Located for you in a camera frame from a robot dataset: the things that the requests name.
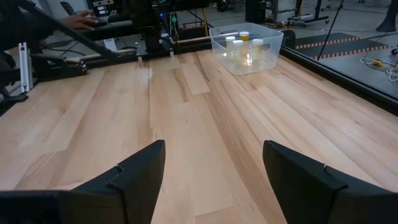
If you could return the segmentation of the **dark desk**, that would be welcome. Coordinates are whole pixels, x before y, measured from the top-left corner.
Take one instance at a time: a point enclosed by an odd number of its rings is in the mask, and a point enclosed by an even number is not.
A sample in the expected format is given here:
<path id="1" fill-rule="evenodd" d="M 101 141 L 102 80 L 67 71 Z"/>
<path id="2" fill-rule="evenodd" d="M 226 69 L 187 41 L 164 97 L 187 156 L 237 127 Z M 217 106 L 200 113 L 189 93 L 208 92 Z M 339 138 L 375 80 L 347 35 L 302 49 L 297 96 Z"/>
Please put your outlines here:
<path id="1" fill-rule="evenodd" d="M 94 30 L 81 30 L 80 34 L 92 41 L 97 41 L 140 34 L 140 32 L 131 21 L 119 21 L 109 23 L 106 26 L 96 27 Z"/>

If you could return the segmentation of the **thin black pole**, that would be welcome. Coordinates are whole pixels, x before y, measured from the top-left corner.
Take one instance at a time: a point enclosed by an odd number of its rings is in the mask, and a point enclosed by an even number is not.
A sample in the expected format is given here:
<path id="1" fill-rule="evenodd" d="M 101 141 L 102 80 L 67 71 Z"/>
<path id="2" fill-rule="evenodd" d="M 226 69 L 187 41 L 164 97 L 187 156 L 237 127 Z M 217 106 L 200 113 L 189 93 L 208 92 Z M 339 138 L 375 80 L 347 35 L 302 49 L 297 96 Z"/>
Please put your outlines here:
<path id="1" fill-rule="evenodd" d="M 335 25 L 335 22 L 336 22 L 336 19 L 337 19 L 337 17 L 338 17 L 338 14 L 340 13 L 340 11 L 341 11 L 342 8 L 343 8 L 343 3 L 344 3 L 344 1 L 345 1 L 345 0 L 341 0 L 340 5 L 338 6 L 338 8 L 337 8 L 337 10 L 336 10 L 336 14 L 335 14 L 335 16 L 334 16 L 334 18 L 333 18 L 333 21 L 332 21 L 332 23 L 331 23 L 331 26 L 330 26 L 330 28 L 329 28 L 329 30 L 328 30 L 326 39 L 325 39 L 325 41 L 324 41 L 324 43 L 323 43 L 323 45 L 322 45 L 322 49 L 321 49 L 320 53 L 318 54 L 317 61 L 319 61 L 319 60 L 321 59 L 321 57 L 322 57 L 322 53 L 323 53 L 323 51 L 324 51 L 324 49 L 325 49 L 325 47 L 326 47 L 326 45 L 327 45 L 327 42 L 328 42 L 328 40 L 329 40 L 331 31 L 333 30 L 333 27 L 334 27 L 334 25 Z"/>

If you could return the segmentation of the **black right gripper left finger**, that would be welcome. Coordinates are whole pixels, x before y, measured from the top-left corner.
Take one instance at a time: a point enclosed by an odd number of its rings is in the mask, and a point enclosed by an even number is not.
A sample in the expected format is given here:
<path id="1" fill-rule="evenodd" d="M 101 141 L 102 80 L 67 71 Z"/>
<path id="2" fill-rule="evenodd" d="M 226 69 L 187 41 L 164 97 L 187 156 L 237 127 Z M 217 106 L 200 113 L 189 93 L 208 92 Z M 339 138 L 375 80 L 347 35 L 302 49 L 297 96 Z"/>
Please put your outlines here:
<path id="1" fill-rule="evenodd" d="M 74 191 L 121 200 L 127 224 L 150 224 L 165 167 L 165 141 L 156 140 Z"/>

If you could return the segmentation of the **yellow post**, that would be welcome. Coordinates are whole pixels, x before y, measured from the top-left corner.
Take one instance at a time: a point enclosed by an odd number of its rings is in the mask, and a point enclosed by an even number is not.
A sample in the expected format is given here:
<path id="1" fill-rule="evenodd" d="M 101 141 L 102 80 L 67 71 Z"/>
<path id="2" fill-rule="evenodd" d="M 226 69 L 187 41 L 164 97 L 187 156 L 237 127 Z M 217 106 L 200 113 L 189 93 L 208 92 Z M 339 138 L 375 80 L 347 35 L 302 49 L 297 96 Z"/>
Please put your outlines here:
<path id="1" fill-rule="evenodd" d="M 204 26 L 205 26 L 205 36 L 208 37 L 208 21 L 207 21 L 207 13 L 206 13 L 206 8 L 202 8 L 203 12 L 203 21 L 204 21 Z"/>

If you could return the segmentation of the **black labelled device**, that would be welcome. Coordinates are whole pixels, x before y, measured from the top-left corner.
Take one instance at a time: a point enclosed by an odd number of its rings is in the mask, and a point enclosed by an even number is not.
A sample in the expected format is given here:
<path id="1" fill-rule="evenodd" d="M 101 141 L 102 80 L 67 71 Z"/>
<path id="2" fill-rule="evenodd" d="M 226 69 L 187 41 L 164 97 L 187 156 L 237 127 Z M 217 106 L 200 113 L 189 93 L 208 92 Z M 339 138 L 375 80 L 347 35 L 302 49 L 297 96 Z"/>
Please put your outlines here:
<path id="1" fill-rule="evenodd" d="M 111 14 L 114 0 L 87 0 L 87 5 L 96 17 L 104 17 Z"/>

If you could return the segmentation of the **person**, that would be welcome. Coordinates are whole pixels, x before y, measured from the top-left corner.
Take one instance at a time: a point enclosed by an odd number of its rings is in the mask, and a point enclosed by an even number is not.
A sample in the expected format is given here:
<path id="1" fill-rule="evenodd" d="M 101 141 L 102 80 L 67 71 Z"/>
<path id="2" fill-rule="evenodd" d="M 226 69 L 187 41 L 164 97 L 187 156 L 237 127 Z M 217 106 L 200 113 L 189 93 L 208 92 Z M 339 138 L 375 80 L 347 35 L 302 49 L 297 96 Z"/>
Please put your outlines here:
<path id="1" fill-rule="evenodd" d="M 62 28 L 48 16 L 23 12 L 13 0 L 0 0 L 0 51 L 17 47 L 21 42 L 38 45 L 41 40 Z"/>

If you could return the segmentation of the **black frame knob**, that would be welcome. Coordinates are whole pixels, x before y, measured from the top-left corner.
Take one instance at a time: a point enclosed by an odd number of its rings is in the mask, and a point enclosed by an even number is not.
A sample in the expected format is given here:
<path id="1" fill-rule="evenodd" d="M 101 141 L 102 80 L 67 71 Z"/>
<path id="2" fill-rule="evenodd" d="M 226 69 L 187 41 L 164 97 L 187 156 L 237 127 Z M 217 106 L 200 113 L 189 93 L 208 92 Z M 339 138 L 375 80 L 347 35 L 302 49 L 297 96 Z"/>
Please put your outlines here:
<path id="1" fill-rule="evenodd" d="M 290 49 L 295 48 L 295 41 L 296 41 L 296 35 L 293 30 L 286 29 L 282 30 L 282 33 L 284 34 L 283 39 L 282 39 L 282 46 L 288 47 Z"/>

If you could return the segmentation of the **dark mat with orange stripes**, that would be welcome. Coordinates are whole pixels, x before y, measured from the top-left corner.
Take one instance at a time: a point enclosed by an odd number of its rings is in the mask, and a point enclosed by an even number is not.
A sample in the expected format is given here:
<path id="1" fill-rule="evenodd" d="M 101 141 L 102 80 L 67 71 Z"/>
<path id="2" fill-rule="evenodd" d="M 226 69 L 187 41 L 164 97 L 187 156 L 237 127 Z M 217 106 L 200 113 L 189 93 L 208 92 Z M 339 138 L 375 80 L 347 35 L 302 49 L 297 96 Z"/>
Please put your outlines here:
<path id="1" fill-rule="evenodd" d="M 330 34 L 327 41 L 326 37 L 324 34 L 298 38 L 294 49 L 310 58 L 324 59 L 393 48 L 392 45 L 361 39 L 342 32 Z"/>

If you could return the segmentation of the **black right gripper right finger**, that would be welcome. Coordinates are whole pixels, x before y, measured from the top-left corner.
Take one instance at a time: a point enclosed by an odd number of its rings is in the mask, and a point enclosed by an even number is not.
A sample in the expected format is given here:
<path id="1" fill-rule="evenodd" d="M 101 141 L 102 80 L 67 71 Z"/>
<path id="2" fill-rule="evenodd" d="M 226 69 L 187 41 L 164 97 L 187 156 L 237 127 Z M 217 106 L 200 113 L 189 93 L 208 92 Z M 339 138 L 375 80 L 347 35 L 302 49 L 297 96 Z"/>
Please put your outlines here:
<path id="1" fill-rule="evenodd" d="M 349 176 L 275 141 L 264 141 L 267 177 L 288 224 L 358 224 L 339 192 Z"/>

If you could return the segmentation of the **white metal bracket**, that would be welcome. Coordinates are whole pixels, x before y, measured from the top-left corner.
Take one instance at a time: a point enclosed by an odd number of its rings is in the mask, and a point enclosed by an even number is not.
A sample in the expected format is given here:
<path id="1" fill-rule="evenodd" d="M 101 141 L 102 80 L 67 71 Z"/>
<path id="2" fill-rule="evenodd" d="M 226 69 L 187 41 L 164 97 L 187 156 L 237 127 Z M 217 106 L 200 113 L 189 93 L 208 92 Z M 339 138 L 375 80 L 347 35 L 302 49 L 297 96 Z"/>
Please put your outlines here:
<path id="1" fill-rule="evenodd" d="M 26 42 L 19 43 L 19 69 L 21 76 L 21 92 L 28 93 L 33 88 L 32 62 L 30 49 Z"/>

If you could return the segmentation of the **person's hand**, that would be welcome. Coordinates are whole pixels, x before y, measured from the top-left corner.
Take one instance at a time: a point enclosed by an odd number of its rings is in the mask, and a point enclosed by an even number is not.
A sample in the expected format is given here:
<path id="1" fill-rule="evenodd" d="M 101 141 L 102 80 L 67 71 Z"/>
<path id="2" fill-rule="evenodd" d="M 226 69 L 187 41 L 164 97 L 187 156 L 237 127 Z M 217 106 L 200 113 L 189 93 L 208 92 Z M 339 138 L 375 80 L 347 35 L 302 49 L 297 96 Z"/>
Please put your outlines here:
<path id="1" fill-rule="evenodd" d="M 91 17 L 93 14 L 92 10 L 80 11 L 69 17 L 63 18 L 60 21 L 71 29 L 93 30 L 98 23 L 96 19 Z"/>

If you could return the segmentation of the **clear plastic bin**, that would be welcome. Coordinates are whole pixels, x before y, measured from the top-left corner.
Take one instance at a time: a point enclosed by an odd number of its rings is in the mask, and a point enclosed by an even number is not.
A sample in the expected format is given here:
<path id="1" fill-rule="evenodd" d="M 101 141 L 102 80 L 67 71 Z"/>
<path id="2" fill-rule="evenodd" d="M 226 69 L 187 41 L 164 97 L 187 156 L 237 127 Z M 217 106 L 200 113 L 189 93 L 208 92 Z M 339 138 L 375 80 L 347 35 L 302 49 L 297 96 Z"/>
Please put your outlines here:
<path id="1" fill-rule="evenodd" d="M 235 36 L 236 40 L 240 40 L 239 33 L 242 31 L 249 32 L 249 41 L 243 44 L 242 63 L 237 63 L 234 59 L 227 57 L 225 38 L 227 36 Z M 245 75 L 274 68 L 279 58 L 284 36 L 281 31 L 248 22 L 214 27 L 209 30 L 209 33 L 213 56 L 233 75 Z M 258 63 L 252 60 L 253 39 L 262 39 L 264 41 L 262 59 Z"/>

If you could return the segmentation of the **black equipment rack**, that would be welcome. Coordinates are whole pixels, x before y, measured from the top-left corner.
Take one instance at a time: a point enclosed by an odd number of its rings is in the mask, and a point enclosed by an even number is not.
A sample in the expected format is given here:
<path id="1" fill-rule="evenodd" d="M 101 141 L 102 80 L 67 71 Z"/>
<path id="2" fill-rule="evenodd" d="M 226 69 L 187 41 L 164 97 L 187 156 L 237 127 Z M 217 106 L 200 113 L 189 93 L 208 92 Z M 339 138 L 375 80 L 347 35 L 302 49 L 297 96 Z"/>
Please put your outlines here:
<path id="1" fill-rule="evenodd" d="M 274 21 L 274 0 L 246 0 L 245 20 L 255 24 Z"/>

